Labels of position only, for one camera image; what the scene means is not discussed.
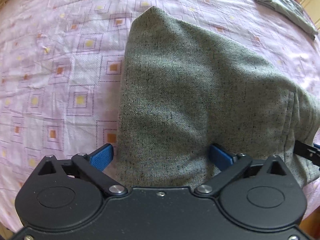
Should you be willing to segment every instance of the yellow square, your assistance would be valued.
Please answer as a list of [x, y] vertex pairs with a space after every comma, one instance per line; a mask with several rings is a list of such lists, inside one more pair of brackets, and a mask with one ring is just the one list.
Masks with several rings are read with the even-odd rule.
[[36, 161], [35, 161], [34, 159], [30, 159], [30, 160], [29, 160], [29, 165], [30, 165], [32, 168], [36, 167]]
[[92, 41], [92, 40], [88, 40], [88, 41], [85, 42], [85, 45], [86, 45], [87, 47], [92, 47], [93, 41]]
[[77, 103], [77, 105], [83, 105], [84, 104], [84, 96], [77, 96], [76, 103]]
[[142, 2], [141, 6], [150, 6], [150, 3], [149, 2]]
[[117, 142], [117, 135], [114, 133], [107, 134], [107, 141], [108, 143], [116, 143]]
[[111, 64], [109, 66], [110, 71], [117, 71], [118, 70], [118, 64]]
[[116, 19], [116, 25], [120, 25], [122, 24], [122, 22], [123, 22], [123, 19]]
[[38, 104], [38, 98], [37, 97], [33, 97], [32, 99], [31, 99], [31, 104], [33, 104], [34, 106], [36, 105], [36, 104]]

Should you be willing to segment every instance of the gray fabric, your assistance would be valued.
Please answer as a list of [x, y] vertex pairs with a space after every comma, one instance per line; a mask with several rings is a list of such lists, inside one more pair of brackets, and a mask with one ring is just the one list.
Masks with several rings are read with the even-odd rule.
[[152, 7], [125, 50], [117, 176], [126, 186], [194, 187], [217, 174], [213, 142], [256, 159], [279, 154], [300, 185], [318, 168], [293, 156], [311, 144], [319, 104], [270, 62], [224, 36]]
[[294, 0], [255, 0], [257, 3], [273, 9], [304, 30], [313, 40], [318, 31], [314, 24], [303, 14], [303, 8]]

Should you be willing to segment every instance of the pink bedsheet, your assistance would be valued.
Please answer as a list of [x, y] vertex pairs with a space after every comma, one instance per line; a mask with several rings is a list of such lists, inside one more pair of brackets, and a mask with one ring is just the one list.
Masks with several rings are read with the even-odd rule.
[[319, 38], [253, 0], [9, 0], [0, 11], [0, 221], [11, 230], [21, 227], [15, 196], [44, 155], [107, 142], [116, 151], [125, 44], [150, 6], [244, 44], [320, 98]]

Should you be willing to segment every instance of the folded cloth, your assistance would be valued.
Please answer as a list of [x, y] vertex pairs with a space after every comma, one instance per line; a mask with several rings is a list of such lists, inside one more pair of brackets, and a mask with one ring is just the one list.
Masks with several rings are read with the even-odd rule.
[[211, 143], [278, 154], [301, 186], [319, 177], [292, 154], [295, 140], [312, 144], [319, 102], [231, 39], [152, 7], [132, 23], [121, 82], [117, 179], [128, 187], [203, 183], [219, 172]]
[[255, 0], [257, 3], [273, 9], [304, 30], [313, 40], [318, 31], [315, 25], [304, 15], [304, 10], [300, 4], [294, 0]]

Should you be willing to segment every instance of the metal screw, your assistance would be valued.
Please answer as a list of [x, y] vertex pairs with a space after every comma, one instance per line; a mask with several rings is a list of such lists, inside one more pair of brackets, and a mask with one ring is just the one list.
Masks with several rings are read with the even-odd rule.
[[288, 240], [299, 240], [298, 236], [290, 236]]
[[200, 193], [210, 193], [212, 191], [212, 187], [210, 187], [209, 185], [200, 185], [197, 187], [197, 191]]
[[24, 236], [23, 239], [24, 239], [24, 240], [33, 240], [33, 237], [32, 237], [32, 236], [29, 236], [29, 235], [26, 235], [26, 236]]
[[157, 196], [164, 197], [165, 196], [165, 192], [159, 191], [159, 192], [157, 192]]
[[120, 194], [125, 191], [125, 187], [121, 185], [113, 185], [109, 188], [109, 191], [115, 194]]

